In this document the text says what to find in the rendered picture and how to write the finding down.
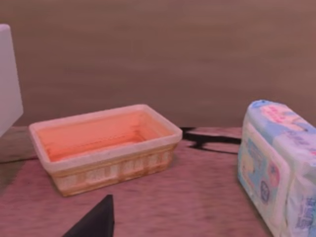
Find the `orange basket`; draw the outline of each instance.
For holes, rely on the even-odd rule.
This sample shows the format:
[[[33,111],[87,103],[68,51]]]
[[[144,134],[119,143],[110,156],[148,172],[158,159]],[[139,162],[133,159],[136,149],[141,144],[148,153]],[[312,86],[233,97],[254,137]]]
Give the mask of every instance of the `orange basket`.
[[[165,170],[182,131],[147,105],[33,123],[31,140],[63,196]]]

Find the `wall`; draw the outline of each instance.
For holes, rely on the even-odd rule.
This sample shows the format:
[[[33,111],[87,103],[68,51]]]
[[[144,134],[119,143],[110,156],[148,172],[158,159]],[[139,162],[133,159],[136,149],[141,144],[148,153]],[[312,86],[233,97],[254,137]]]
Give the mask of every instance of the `wall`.
[[[261,98],[316,124],[312,0],[2,0],[0,22],[17,125],[146,103],[179,126],[240,126]]]

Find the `brown surface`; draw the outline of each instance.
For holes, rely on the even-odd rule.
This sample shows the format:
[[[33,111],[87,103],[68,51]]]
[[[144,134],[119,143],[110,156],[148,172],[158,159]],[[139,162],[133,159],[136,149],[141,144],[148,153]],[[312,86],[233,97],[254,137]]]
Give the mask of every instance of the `brown surface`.
[[[18,124],[147,103],[179,126],[241,126],[251,100],[316,124],[314,0],[1,0]]]
[[[241,133],[240,128],[194,132],[201,131],[234,137]],[[237,181],[237,156],[194,150],[190,144],[180,142],[166,171],[67,198],[56,192],[37,160],[26,161],[0,193],[0,236],[60,237],[113,194],[115,237],[272,237]],[[207,147],[238,150],[227,144]]]

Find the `rectangular basket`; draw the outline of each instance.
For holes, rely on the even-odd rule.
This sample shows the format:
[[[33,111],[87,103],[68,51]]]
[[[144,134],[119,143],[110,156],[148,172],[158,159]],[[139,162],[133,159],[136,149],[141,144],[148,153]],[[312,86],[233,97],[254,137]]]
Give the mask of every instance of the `rectangular basket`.
[[[33,123],[31,140],[63,196],[165,170],[182,130],[147,105]]]

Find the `blue and white package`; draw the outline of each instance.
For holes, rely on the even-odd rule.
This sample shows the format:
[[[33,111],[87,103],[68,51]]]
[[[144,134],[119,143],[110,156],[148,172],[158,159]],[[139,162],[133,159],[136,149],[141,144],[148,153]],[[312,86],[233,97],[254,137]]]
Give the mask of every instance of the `blue and white package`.
[[[248,107],[238,178],[274,237],[316,237],[316,128],[286,105]]]

